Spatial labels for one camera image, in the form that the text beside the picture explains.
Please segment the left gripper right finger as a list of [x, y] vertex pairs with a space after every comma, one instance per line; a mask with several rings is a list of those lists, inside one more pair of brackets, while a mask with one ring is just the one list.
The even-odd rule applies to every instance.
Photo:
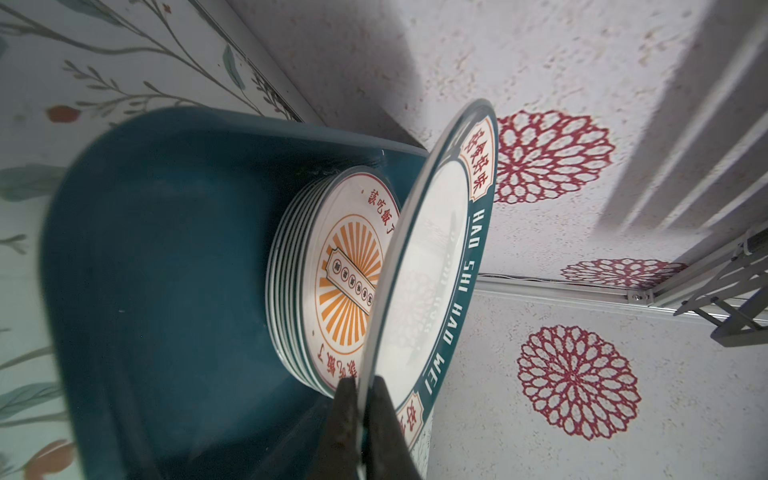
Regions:
[[421, 476], [405, 443], [385, 380], [376, 376], [369, 389], [363, 460], [366, 478], [419, 480]]

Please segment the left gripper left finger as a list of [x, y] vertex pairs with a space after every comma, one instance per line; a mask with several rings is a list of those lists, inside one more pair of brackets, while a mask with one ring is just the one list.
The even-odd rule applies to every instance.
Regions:
[[357, 425], [357, 387], [355, 380], [348, 377], [341, 379], [337, 385], [307, 479], [358, 478]]

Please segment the green Hao Wei plate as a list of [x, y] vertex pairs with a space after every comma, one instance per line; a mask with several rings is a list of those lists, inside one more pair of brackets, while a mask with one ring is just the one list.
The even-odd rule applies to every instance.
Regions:
[[408, 447], [429, 419], [480, 273], [498, 151], [493, 106], [473, 100], [451, 120], [410, 188], [374, 295], [359, 380], [359, 446], [372, 429], [376, 378], [387, 386]]

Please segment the white flower-pattern plate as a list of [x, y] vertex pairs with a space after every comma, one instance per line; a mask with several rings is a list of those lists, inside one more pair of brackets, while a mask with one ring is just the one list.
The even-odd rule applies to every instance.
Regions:
[[289, 235], [294, 231], [294, 216], [299, 216], [300, 224], [306, 218], [312, 218], [312, 208], [305, 214], [304, 203], [317, 201], [330, 183], [331, 178], [326, 177], [307, 184], [289, 203], [272, 241], [265, 290], [267, 324], [278, 358], [296, 380], [323, 395], [327, 395], [326, 388], [320, 386], [309, 370], [304, 371], [302, 363], [293, 355], [288, 331], [290, 322], [294, 319], [289, 310], [295, 281], [289, 280], [287, 275], [293, 272], [293, 262], [297, 258], [295, 247], [289, 239]]

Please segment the orange sunburst plate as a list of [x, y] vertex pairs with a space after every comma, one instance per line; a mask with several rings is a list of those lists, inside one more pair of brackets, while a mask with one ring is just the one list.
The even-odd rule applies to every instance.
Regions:
[[383, 264], [400, 216], [383, 178], [362, 167], [332, 178], [315, 203], [299, 293], [303, 351], [315, 388], [357, 379]]

